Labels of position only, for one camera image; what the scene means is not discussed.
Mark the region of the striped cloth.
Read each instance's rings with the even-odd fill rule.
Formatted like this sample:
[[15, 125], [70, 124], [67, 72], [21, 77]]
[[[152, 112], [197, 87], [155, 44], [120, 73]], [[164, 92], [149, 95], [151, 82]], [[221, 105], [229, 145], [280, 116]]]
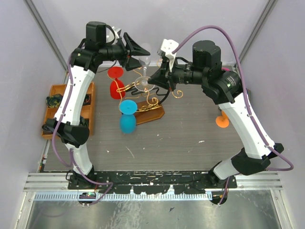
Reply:
[[247, 94], [248, 99], [250, 100], [251, 99], [251, 91], [247, 88], [246, 88], [246, 94]]

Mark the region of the clear wine glass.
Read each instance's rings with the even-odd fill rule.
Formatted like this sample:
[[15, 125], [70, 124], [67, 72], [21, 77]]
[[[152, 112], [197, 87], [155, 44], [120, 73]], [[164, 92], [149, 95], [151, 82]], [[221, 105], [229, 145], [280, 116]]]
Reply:
[[141, 76], [135, 80], [134, 86], [140, 92], [149, 92], [155, 87], [155, 85], [148, 83], [150, 77], [147, 75], [147, 68], [151, 63], [150, 54], [147, 56], [140, 56], [139, 62], [142, 65], [142, 73]]

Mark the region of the wooden compartment tray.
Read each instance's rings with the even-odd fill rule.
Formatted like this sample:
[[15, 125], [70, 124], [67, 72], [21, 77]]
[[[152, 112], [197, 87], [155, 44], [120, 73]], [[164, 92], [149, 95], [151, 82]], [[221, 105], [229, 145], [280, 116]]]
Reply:
[[[49, 93], [49, 96], [53, 96], [55, 94], [60, 94], [60, 95], [64, 95], [66, 89], [66, 84], [58, 84], [58, 85], [52, 85], [51, 86], [51, 90]], [[88, 99], [88, 103], [86, 103], [85, 105], [83, 105], [81, 108], [80, 106], [78, 106], [77, 108], [72, 109], [71, 108], [71, 103], [76, 101], [76, 99], [73, 98], [73, 95], [71, 96], [71, 98], [69, 99], [69, 103], [68, 106], [65, 110], [65, 114], [71, 116], [75, 119], [76, 114], [79, 113], [79, 115], [81, 117], [83, 117], [85, 119], [85, 121], [87, 121], [86, 123], [88, 124], [88, 129], [89, 129], [89, 136], [92, 136], [94, 134], [94, 117], [95, 117], [95, 104], [96, 104], [96, 87], [94, 82], [91, 82], [87, 92], [85, 93], [86, 95], [89, 95], [90, 99]], [[45, 117], [44, 117], [44, 121], [43, 121], [43, 125], [46, 123], [47, 119], [53, 119], [56, 112], [57, 112], [58, 108], [54, 107], [48, 107], [46, 108], [46, 112], [45, 112]], [[51, 140], [52, 139], [52, 133], [46, 132], [44, 130], [42, 130], [41, 136], [44, 139], [47, 140]]]

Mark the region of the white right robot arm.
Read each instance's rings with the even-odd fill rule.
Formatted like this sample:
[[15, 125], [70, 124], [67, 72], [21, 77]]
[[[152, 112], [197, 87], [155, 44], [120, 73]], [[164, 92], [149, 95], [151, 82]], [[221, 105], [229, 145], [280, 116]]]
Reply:
[[198, 41], [193, 44], [192, 62], [183, 65], [178, 64], [178, 57], [172, 53], [178, 45], [174, 40], [162, 41], [158, 52], [162, 64], [148, 83], [171, 92], [178, 83], [200, 85], [203, 93], [227, 115], [243, 143], [237, 155], [209, 170], [207, 179], [211, 186], [219, 188], [228, 177], [252, 175], [267, 169], [270, 160], [276, 153], [282, 153], [284, 147], [271, 140], [264, 129], [257, 132], [256, 127], [261, 124], [252, 108], [246, 106], [249, 101], [244, 98], [240, 76], [222, 69], [220, 47], [213, 41]]

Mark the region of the orange wine glass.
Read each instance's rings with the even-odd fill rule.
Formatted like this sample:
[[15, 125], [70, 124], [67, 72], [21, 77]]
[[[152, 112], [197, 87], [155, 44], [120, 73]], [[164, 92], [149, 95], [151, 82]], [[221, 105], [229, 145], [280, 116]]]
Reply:
[[221, 111], [221, 115], [216, 117], [215, 122], [220, 128], [227, 128], [230, 124], [229, 118], [223, 110]]

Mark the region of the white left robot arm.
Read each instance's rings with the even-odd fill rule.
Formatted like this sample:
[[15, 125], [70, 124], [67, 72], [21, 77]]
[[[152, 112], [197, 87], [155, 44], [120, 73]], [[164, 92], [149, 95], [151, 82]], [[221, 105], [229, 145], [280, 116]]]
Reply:
[[90, 130], [80, 125], [87, 90], [104, 61], [118, 61], [121, 67], [130, 71], [141, 66], [137, 56], [150, 55], [128, 33], [120, 36], [120, 32], [104, 22], [86, 24], [85, 38], [68, 59], [69, 79], [60, 106], [55, 116], [45, 123], [52, 131], [52, 140], [59, 137], [69, 151], [71, 161], [63, 163], [72, 168], [69, 182], [84, 189], [98, 184], [86, 146]]

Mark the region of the gold wire wine glass rack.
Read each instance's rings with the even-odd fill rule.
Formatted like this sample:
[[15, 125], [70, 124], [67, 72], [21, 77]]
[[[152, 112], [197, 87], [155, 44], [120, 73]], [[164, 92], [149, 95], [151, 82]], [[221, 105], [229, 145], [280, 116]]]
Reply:
[[[141, 76], [141, 73], [139, 73], [137, 70], [133, 71]], [[144, 98], [143, 101], [136, 103], [137, 111], [134, 115], [136, 118], [137, 125], [161, 119], [165, 114], [164, 108], [162, 107], [162, 103], [167, 99], [169, 94], [173, 94], [173, 92], [168, 90], [165, 93], [160, 93], [160, 88], [157, 86], [155, 86], [149, 92], [140, 92], [135, 88], [134, 82], [128, 85], [124, 85], [123, 90], [125, 91], [125, 97], [123, 97], [119, 101], [122, 102], [123, 100], [128, 99], [134, 101], [135, 99]]]

